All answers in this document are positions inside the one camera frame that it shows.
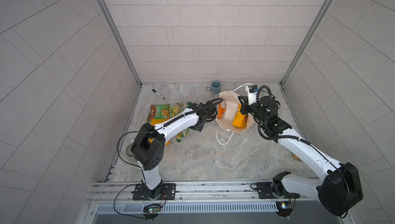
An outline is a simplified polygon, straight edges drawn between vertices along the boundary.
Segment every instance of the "tiled wall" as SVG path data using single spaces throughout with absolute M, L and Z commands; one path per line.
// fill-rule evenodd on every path
M 95 0 L 0 0 L 0 223 L 71 223 L 136 89 Z
M 323 0 L 105 0 L 142 82 L 280 81 Z
M 309 140 L 359 169 L 358 223 L 395 223 L 395 0 L 335 0 L 285 84 Z

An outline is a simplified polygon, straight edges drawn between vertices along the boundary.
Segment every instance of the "white rope handle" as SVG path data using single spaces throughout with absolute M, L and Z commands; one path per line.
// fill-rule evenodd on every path
M 218 139 L 218 129 L 219 129 L 219 128 L 220 128 L 220 126 L 218 126 L 218 128 L 217 128 L 217 141 L 218 141 L 220 144 L 222 144 L 222 145 L 226 145 L 227 143 L 229 143 L 230 139 L 232 138 L 234 131 L 232 131 L 232 135 L 230 135 L 230 138 L 229 138 L 229 140 L 228 140 L 226 143 L 221 143 L 220 140 Z
M 243 84 L 243 85 L 240 85 L 239 87 L 237 87 L 236 89 L 238 89 L 238 88 L 241 88 L 241 87 L 243 87 L 244 85 L 247 85 L 247 84 L 252 84 L 252 83 L 245 83 L 245 84 Z

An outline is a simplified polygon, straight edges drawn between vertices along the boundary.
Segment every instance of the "black mounting plate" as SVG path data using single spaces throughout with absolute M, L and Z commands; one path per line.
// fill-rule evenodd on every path
M 159 194 L 159 196 L 156 199 L 151 199 L 148 197 L 147 194 L 143 193 L 144 185 L 143 184 L 137 184 L 134 192 L 133 193 L 133 200 L 152 200 L 152 201 L 158 201 L 162 199 L 162 192 Z M 175 184 L 173 183 L 163 183 L 162 185 L 162 190 L 166 193 L 166 200 L 174 200 L 175 198 Z
M 256 188 L 261 190 L 258 190 L 258 195 L 259 199 L 269 199 L 269 198 L 278 198 L 276 195 L 274 195 L 271 187 L 272 182 L 258 182 L 255 183 Z M 294 198 L 300 198 L 300 195 L 298 193 L 292 193 Z

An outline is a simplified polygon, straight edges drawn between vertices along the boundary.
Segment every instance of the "cup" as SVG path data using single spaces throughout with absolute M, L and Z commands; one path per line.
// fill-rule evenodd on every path
M 211 83 L 211 92 L 218 95 L 221 92 L 221 83 L 218 81 L 214 81 Z

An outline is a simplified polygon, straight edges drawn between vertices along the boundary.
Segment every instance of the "snack bag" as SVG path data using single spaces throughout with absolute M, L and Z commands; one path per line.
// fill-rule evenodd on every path
M 182 113 L 186 107 L 188 107 L 191 102 L 188 103 L 171 103 L 171 104 L 160 104 L 151 105 L 150 113 L 148 114 L 147 121 L 151 122 L 151 125 L 156 125 L 166 120 L 173 118 L 174 116 Z M 181 142 L 181 138 L 188 134 L 189 128 L 183 130 L 177 134 L 177 142 Z

